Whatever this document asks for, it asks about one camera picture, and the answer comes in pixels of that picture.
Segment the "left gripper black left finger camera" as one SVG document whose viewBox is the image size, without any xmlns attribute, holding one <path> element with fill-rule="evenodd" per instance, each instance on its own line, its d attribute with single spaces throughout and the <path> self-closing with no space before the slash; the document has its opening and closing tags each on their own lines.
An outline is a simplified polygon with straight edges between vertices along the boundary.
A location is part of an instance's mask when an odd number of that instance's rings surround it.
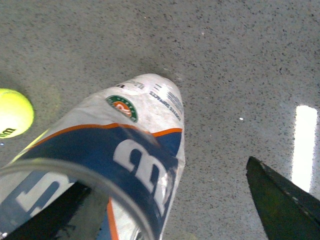
<svg viewBox="0 0 320 240">
<path fill-rule="evenodd" d="M 76 182 L 29 220 L 6 230 L 5 240 L 95 240 L 105 214 L 105 195 Z"/>
</svg>

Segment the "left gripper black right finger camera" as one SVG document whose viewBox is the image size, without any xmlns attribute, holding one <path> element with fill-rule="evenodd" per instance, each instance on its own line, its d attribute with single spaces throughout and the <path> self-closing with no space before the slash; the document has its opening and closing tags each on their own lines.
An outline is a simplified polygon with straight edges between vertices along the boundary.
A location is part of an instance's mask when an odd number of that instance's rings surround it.
<svg viewBox="0 0 320 240">
<path fill-rule="evenodd" d="M 251 156 L 246 177 L 254 205 L 270 240 L 318 240 L 320 201 Z"/>
</svg>

